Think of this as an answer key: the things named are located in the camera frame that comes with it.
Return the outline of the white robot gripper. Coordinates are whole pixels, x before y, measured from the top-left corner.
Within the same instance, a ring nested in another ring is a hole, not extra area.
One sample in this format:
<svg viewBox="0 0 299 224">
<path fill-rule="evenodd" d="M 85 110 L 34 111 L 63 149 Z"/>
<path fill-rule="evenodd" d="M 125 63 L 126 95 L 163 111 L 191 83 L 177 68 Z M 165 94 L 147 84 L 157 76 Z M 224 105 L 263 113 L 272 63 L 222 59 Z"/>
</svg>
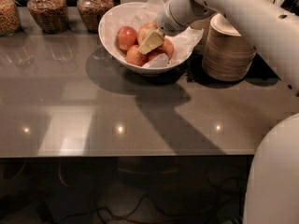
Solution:
<svg viewBox="0 0 299 224">
<path fill-rule="evenodd" d="M 168 0 L 157 15 L 158 29 L 148 32 L 138 51 L 148 54 L 164 43 L 165 35 L 176 36 L 194 21 L 204 20 L 213 14 L 204 0 Z"/>
</svg>

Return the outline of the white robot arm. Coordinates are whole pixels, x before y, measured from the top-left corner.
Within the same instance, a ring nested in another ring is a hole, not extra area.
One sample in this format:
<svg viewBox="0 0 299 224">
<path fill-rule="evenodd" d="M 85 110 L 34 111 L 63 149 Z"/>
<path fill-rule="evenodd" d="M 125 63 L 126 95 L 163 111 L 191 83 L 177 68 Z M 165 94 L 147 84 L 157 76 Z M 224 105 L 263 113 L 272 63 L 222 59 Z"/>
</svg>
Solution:
<svg viewBox="0 0 299 224">
<path fill-rule="evenodd" d="M 220 13 L 257 51 L 252 84 L 280 81 L 299 93 L 299 17 L 266 0 L 168 0 L 154 34 L 178 35 Z M 299 224 L 299 115 L 274 126 L 252 159 L 243 224 Z"/>
</svg>

